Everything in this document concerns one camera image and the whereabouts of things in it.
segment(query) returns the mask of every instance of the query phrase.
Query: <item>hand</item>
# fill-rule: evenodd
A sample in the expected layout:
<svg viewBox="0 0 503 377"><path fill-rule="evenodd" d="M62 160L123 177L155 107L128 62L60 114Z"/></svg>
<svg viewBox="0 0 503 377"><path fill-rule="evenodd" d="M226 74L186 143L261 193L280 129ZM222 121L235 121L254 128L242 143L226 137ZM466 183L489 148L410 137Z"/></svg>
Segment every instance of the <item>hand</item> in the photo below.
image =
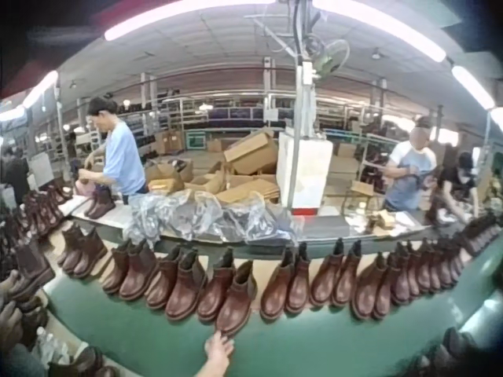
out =
<svg viewBox="0 0 503 377"><path fill-rule="evenodd" d="M0 352L7 353L20 342L23 337L22 317L14 301L3 308L0 313Z"/></svg>

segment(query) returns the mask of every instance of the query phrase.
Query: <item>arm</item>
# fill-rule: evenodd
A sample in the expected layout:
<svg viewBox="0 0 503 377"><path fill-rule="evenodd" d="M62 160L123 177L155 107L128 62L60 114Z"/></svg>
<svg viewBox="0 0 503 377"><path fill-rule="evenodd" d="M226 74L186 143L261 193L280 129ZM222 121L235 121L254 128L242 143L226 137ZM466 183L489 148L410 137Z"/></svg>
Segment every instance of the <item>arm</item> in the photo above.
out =
<svg viewBox="0 0 503 377"><path fill-rule="evenodd" d="M467 224L466 220L464 219L464 212L463 210L457 206L456 200L450 195L450 190L453 188L453 184L449 181L444 181L443 182L443 191L442 191L442 197L447 205L447 208L450 210L451 213L453 213L463 224Z"/></svg>

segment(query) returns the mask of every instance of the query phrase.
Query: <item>ceiling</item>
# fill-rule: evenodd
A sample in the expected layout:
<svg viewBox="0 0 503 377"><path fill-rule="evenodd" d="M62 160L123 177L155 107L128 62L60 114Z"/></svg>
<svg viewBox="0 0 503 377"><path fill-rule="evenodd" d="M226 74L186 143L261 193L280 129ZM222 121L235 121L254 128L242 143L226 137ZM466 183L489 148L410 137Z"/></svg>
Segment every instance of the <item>ceiling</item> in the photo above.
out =
<svg viewBox="0 0 503 377"><path fill-rule="evenodd" d="M456 23L458 19L437 0L425 0L429 7L411 0L360 1L381 9L432 39L455 61L465 64L487 89L490 89L491 78L501 77L501 66L490 53L464 53L442 30L441 27ZM289 12L291 10L285 4L215 8L161 20L112 42L99 38L67 60L59 70L64 109L74 108L78 97L102 95L138 83L141 72L167 76L161 80L160 86L185 87L186 91L260 85L262 76L256 70L250 69L249 73L238 75L229 69L215 69L260 67L265 56L274 57L278 67L292 68L292 58L286 53L272 52L272 49L279 49L279 45L265 36L262 28L252 20L244 18L252 14L269 16L287 15ZM260 20L270 29L287 32L286 17L267 16ZM390 90L388 103L400 106L413 102L425 112L442 104L444 114L454 122L470 123L481 128L485 124L484 110L453 78L446 62L435 63L392 35L331 13L318 21L314 33L326 42L345 38L351 46L346 66L337 72L339 77L318 85L323 90L368 100L370 89L365 84L384 77ZM382 59L371 58L375 48L384 55ZM186 74L202 70L213 71L206 75ZM279 85L291 81L286 76L288 73L278 73ZM77 87L69 89L72 80ZM119 93L133 96L134 93L139 94L139 89L136 87ZM45 113L40 102L35 105L36 123L53 116L51 97L46 96Z"/></svg>

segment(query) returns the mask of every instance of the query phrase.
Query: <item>brown boot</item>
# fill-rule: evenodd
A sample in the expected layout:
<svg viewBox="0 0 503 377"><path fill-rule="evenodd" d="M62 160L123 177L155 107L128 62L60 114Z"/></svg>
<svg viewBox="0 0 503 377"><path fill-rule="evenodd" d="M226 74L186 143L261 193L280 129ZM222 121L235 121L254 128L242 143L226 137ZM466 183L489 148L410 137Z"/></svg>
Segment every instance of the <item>brown boot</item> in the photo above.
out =
<svg viewBox="0 0 503 377"><path fill-rule="evenodd" d="M295 272L286 297L285 310L290 314L302 312L309 300L309 264L307 245L302 242L296 255Z"/></svg>
<svg viewBox="0 0 503 377"><path fill-rule="evenodd" d="M351 310L359 320L367 320L372 315L377 292L387 271L383 253L378 253L372 265L367 267L358 278L356 291L351 300Z"/></svg>
<svg viewBox="0 0 503 377"><path fill-rule="evenodd" d="M311 284L310 301L314 306L323 306L330 299L343 257L344 244L342 239L339 238L333 252L323 260L318 274Z"/></svg>
<svg viewBox="0 0 503 377"><path fill-rule="evenodd" d="M178 264L178 275L165 313L169 320L183 320L197 307L207 283L206 271L199 262L197 251L190 251Z"/></svg>
<svg viewBox="0 0 503 377"><path fill-rule="evenodd" d="M112 200L112 193L110 192L110 188L103 188L101 190L98 190L96 206L87 215L87 217L96 220L97 218L105 215L107 212L113 210L115 207L116 204Z"/></svg>
<svg viewBox="0 0 503 377"><path fill-rule="evenodd" d="M235 273L233 249L228 248L220 260L213 265L213 277L201 295L197 306L197 316L201 322L212 322L218 316Z"/></svg>
<svg viewBox="0 0 503 377"><path fill-rule="evenodd" d="M103 241L97 234L96 228L90 231L87 236L84 236L84 243L82 245L82 257L79 263L73 270L77 279L85 279L91 274L94 266L100 259L107 254L107 248Z"/></svg>
<svg viewBox="0 0 503 377"><path fill-rule="evenodd" d="M160 278L147 297L147 306L150 309L161 309L166 306L176 284L178 263L181 260L182 252L180 247L176 246L170 254L159 261Z"/></svg>
<svg viewBox="0 0 503 377"><path fill-rule="evenodd" d="M362 242L356 241L349 250L342 267L343 272L340 274L336 287L332 292L332 304L334 306L342 308L351 300L354 289L356 289L356 272L361 260Z"/></svg>
<svg viewBox="0 0 503 377"><path fill-rule="evenodd" d="M17 248L17 264L21 278L9 290L16 301L27 301L38 289L54 278L54 271L46 258L40 253L37 240Z"/></svg>
<svg viewBox="0 0 503 377"><path fill-rule="evenodd" d="M120 289L124 279L126 279L127 270L129 269L129 254L127 253L130 248L134 247L131 240L121 243L117 248L112 249L112 258L114 261L113 270L105 278L103 291L107 295L114 295Z"/></svg>
<svg viewBox="0 0 503 377"><path fill-rule="evenodd" d="M227 298L218 313L215 330L224 336L235 335L248 322L252 302L257 295L257 282L253 277L253 261L239 266Z"/></svg>
<svg viewBox="0 0 503 377"><path fill-rule="evenodd" d="M156 255L150 250L146 240L132 247L129 252L129 269L126 279L119 289L119 296L124 301L140 298L149 288L154 276L159 271Z"/></svg>

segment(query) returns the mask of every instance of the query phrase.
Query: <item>black hair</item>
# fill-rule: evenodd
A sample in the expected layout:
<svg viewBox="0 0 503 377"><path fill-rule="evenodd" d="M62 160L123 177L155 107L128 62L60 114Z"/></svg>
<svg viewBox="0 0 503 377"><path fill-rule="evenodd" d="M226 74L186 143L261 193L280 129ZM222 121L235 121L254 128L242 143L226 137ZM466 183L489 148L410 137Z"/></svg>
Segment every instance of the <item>black hair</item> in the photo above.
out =
<svg viewBox="0 0 503 377"><path fill-rule="evenodd" d="M119 106L113 100L105 100L102 97L93 98L87 109L87 115L98 116L100 112L109 112L116 114Z"/></svg>
<svg viewBox="0 0 503 377"><path fill-rule="evenodd" d="M470 152L462 152L457 159L457 163L461 169L473 169L473 157Z"/></svg>

